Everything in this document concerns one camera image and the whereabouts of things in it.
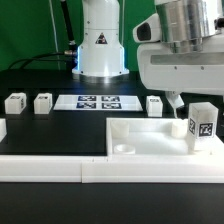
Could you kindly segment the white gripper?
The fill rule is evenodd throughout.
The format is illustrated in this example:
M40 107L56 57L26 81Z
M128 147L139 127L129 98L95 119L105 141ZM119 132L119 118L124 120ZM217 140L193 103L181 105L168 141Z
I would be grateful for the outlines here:
M184 106L180 92L224 95L223 46L205 44L202 52L173 54L162 44L141 44L137 59L142 83L166 91L175 118Z

